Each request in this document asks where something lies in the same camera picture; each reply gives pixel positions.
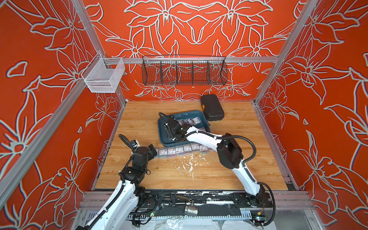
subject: wood grain surface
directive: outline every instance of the wood grain surface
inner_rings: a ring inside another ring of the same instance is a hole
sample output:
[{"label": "wood grain surface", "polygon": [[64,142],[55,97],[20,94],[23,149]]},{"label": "wood grain surface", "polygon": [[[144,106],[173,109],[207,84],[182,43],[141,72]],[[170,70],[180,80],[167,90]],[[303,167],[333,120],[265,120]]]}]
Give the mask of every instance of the wood grain surface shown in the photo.
[{"label": "wood grain surface", "polygon": [[[254,177],[267,183],[273,190],[287,190],[284,179],[263,134],[250,102],[221,102],[225,118],[210,121],[214,134],[230,133],[249,138],[257,148],[257,155],[247,162]],[[119,123],[114,140],[97,181],[96,188],[115,188],[118,172],[131,156],[131,150],[120,140],[119,134],[129,140],[137,139],[141,146],[153,144],[163,147],[158,136],[158,112],[175,114],[201,110],[199,101],[192,102],[128,102]],[[252,147],[237,139],[244,158],[252,154]],[[243,190],[239,179],[221,165],[215,151],[171,159],[153,159],[148,163],[150,175],[141,185],[151,189],[223,189]]]}]

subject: orange floral wallpaper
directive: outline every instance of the orange floral wallpaper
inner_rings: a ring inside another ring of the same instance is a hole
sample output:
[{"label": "orange floral wallpaper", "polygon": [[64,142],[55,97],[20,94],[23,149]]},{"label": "orange floral wallpaper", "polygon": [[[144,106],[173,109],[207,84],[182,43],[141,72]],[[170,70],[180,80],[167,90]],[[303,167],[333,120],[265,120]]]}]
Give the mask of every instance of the orange floral wallpaper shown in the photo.
[{"label": "orange floral wallpaper", "polygon": [[326,229],[368,228],[367,14],[319,1],[260,104]]},{"label": "orange floral wallpaper", "polygon": [[[1,1],[0,179],[96,54],[70,0]],[[121,103],[84,89],[0,210],[0,229],[68,229],[91,189]]]},{"label": "orange floral wallpaper", "polygon": [[[202,54],[266,57],[279,54],[305,1],[83,0],[108,57]],[[131,100],[254,99],[269,63],[230,64],[224,86],[144,86],[141,67],[127,65],[120,84]]]}]

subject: wire mesh basket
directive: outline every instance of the wire mesh basket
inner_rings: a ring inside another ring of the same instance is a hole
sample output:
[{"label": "wire mesh basket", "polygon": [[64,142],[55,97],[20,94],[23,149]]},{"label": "wire mesh basket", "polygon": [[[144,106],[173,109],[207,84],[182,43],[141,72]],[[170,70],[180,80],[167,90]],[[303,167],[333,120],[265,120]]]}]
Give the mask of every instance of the wire mesh basket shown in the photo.
[{"label": "wire mesh basket", "polygon": [[82,73],[82,78],[92,93],[114,93],[124,71],[122,58],[115,68],[111,68],[98,53]]},{"label": "wire mesh basket", "polygon": [[225,57],[162,55],[143,56],[144,85],[225,85]]}]

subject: black cable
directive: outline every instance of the black cable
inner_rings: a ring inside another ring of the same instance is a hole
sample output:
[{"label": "black cable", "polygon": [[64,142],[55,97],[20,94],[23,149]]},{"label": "black cable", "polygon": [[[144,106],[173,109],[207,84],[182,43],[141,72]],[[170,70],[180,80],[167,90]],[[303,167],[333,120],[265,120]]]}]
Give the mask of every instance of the black cable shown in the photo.
[{"label": "black cable", "polygon": [[[188,136],[190,136],[190,135],[192,135],[194,133],[202,133],[202,134],[206,134],[207,136],[210,136],[210,137],[215,137],[215,135],[213,135],[211,133],[208,133],[208,132],[204,132],[204,131],[200,131],[199,130],[198,132],[197,131],[193,131],[193,132],[188,133],[180,141],[182,141],[183,139],[187,138]],[[243,137],[243,136],[239,136],[239,135],[231,135],[231,136],[226,136],[226,137],[218,137],[218,136],[216,136],[216,139],[219,139],[219,140],[225,140],[225,139],[229,139],[229,138],[243,139],[243,140],[247,141],[252,146],[252,149],[253,149],[252,155],[243,161],[243,167],[245,167],[245,163],[248,162],[248,161],[250,161],[251,159],[253,159],[256,156],[257,149],[256,149],[255,145],[248,138]]]},{"label": "black cable", "polygon": [[139,207],[137,207],[137,209],[136,209],[136,211],[138,210],[138,209],[140,209],[142,206],[143,206],[143,204],[145,203],[145,202],[147,202],[149,199],[154,199],[155,200],[155,207],[151,210],[151,211],[148,211],[147,210],[147,212],[130,212],[129,213],[129,215],[147,215],[147,214],[151,214],[156,208],[157,208],[157,206],[158,206],[158,201],[157,201],[157,198],[156,197],[149,197],[149,198],[147,198],[147,199],[145,199],[144,201],[143,201],[143,203],[139,206]]},{"label": "black cable", "polygon": [[124,189],[124,185],[121,185],[120,190],[118,191],[118,193],[116,194],[116,196],[112,199],[112,201],[105,207],[104,210],[102,210],[102,212],[92,221],[91,225],[88,226],[87,230],[91,230],[91,228],[97,223],[97,221],[103,216],[103,214],[106,213],[106,210],[109,210],[109,208],[114,204],[114,202],[116,201],[116,199],[120,196],[120,194],[122,193]]},{"label": "black cable", "polygon": [[130,143],[130,141],[128,140],[128,138],[126,138],[124,135],[122,135],[122,134],[119,134],[118,135],[119,136],[119,138],[129,147],[129,148],[131,148],[132,149],[132,153],[134,154],[135,153],[135,150],[134,150],[134,148],[133,148],[133,146],[132,146],[132,144]]},{"label": "black cable", "polygon": [[[148,211],[147,210],[147,212],[137,212],[143,205],[144,205],[144,203],[145,202],[147,202],[149,199],[153,199],[154,201],[155,201],[155,206],[154,206],[154,208],[151,210],[151,211]],[[129,213],[130,215],[133,215],[133,219],[132,219],[132,224],[135,226],[135,227],[137,227],[137,226],[139,226],[140,224],[147,224],[151,219],[152,219],[152,216],[150,216],[149,218],[148,218],[148,220],[145,222],[145,223],[142,223],[140,220],[139,220],[139,216],[141,216],[141,215],[148,215],[148,214],[151,214],[152,212],[154,212],[155,210],[156,210],[156,207],[158,206],[158,201],[157,201],[157,199],[156,199],[156,197],[148,197],[147,199],[145,199],[143,202],[142,202],[142,204],[141,205],[139,205],[138,207],[137,207],[137,209],[135,210],[135,212],[131,212],[131,213]]]},{"label": "black cable", "polygon": [[[263,223],[263,226],[267,226],[267,225],[269,225],[273,221],[273,218],[275,217],[275,213],[276,213],[275,198],[273,196],[273,193],[272,193],[271,188],[266,183],[257,182],[257,184],[262,184],[262,185],[266,186],[267,189],[270,191],[270,195],[271,195],[271,198],[272,198],[272,216],[271,216],[271,218],[267,222]],[[257,222],[254,222],[254,225],[255,226],[262,226],[261,224],[259,224]]]},{"label": "black cable", "polygon": [[164,122],[164,126],[165,127],[167,127],[167,129],[169,130],[169,133],[171,134],[171,136],[173,137],[173,138],[175,138],[175,135],[174,135],[174,133],[173,133],[173,127],[170,127],[170,125],[169,124],[167,124],[167,121],[165,121],[164,119],[163,119],[163,116],[165,116],[165,117],[167,117],[167,118],[169,118],[170,119],[170,116],[168,116],[168,115],[166,115],[166,114],[164,114],[164,113],[161,113],[161,112],[159,112],[159,116],[160,116],[160,118],[161,118],[161,120]]}]

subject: robotic arm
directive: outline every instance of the robotic arm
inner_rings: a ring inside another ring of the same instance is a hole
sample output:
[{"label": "robotic arm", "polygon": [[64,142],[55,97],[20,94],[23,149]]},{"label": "robotic arm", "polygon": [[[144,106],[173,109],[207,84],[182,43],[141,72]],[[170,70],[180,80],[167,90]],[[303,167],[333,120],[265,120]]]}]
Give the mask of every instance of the robotic arm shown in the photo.
[{"label": "robotic arm", "polygon": [[[253,224],[256,226],[266,226],[272,222],[276,210],[275,199],[272,191],[267,184],[258,182],[246,165],[246,162],[253,159],[256,154],[256,148],[250,140],[242,136],[231,135],[228,133],[225,135],[216,135],[204,132],[190,124],[180,125],[172,116],[170,117],[163,113],[159,113],[159,115],[164,121],[166,129],[174,137],[174,141],[180,142],[186,139],[188,141],[206,145],[207,147],[215,150],[219,156],[221,164],[224,167],[231,169],[243,184],[245,192],[249,194],[249,203],[252,206],[262,206],[262,200],[265,197],[265,189],[263,186],[266,186],[272,197],[272,216],[267,222],[253,220]],[[139,186],[139,184],[144,179],[144,176],[148,171],[148,161],[152,160],[154,156],[157,155],[156,150],[153,145],[149,145],[149,147],[141,147],[136,140],[130,142],[121,134],[119,134],[119,138],[132,149],[132,156],[123,170],[119,172],[120,181],[102,209],[91,221],[87,223],[85,227],[78,226],[77,230],[105,230],[119,228],[129,214],[136,215],[136,217],[139,217],[140,215],[150,215],[148,219],[149,221],[158,206],[158,201],[155,197],[148,197],[148,199],[154,200],[154,208],[147,210],[146,212],[137,212],[144,202],[148,200],[145,199],[145,188]],[[252,146],[253,154],[249,158],[243,158],[242,149],[235,141],[235,138],[243,139]]]}]

